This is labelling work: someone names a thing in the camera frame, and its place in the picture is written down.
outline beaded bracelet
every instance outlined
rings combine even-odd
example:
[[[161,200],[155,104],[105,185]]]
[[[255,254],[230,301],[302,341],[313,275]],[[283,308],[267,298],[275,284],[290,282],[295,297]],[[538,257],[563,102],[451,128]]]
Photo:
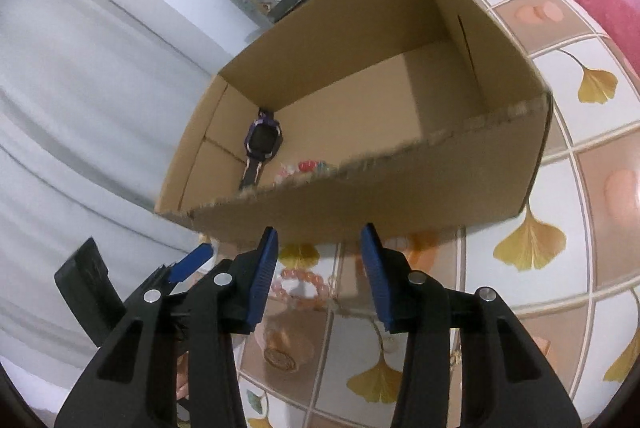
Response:
[[[308,282],[316,288],[316,296],[312,298],[293,296],[282,286],[284,280]],[[324,283],[324,278],[321,275],[302,269],[283,269],[280,272],[280,277],[273,279],[271,290],[279,300],[287,303],[292,309],[318,309],[331,297],[331,288]]]

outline tiled floor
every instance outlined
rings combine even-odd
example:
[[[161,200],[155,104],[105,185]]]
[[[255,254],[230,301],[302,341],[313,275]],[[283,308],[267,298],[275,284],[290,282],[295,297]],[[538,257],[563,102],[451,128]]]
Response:
[[[587,423],[640,352],[640,82],[572,0],[475,1],[530,55],[556,97],[529,202],[503,223],[385,244],[446,287],[496,288]],[[388,427],[405,345],[374,319],[357,245],[283,247],[266,318],[242,354],[238,348],[248,422]],[[450,427],[459,424],[460,384],[456,363]]]

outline metal screw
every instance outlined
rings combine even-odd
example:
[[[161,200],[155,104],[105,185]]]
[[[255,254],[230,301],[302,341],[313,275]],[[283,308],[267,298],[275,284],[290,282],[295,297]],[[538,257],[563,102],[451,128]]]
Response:
[[[234,277],[228,273],[219,273],[213,277],[213,283],[220,287],[224,287],[225,285],[229,285],[233,279]]]
[[[412,271],[411,273],[409,273],[409,276],[407,278],[409,279],[409,282],[416,285],[422,285],[427,281],[427,275],[425,275],[421,271]]]
[[[149,289],[149,291],[145,293],[145,296],[143,296],[143,298],[145,299],[145,302],[153,303],[157,302],[161,296],[162,293],[160,293],[158,289]]]
[[[481,287],[480,291],[478,291],[478,294],[485,302],[492,302],[498,296],[490,287]]]

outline white curtain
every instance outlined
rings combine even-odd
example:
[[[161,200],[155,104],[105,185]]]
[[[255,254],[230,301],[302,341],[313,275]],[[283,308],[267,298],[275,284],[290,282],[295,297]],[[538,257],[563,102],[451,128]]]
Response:
[[[4,112],[151,209],[210,75],[108,0],[0,0]]]
[[[68,390],[95,352],[54,283],[89,236],[123,298],[196,245],[149,208],[208,82],[108,0],[0,0],[0,357],[27,378]]]

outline black watch strap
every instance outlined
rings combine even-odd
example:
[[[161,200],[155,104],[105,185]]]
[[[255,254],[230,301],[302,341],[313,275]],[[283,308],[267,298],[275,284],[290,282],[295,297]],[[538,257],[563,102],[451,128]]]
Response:
[[[260,172],[262,171],[262,162],[252,157],[246,158],[246,165],[244,167],[244,174],[242,174],[242,180],[240,181],[240,190],[248,188],[249,186],[255,186],[258,184]]]

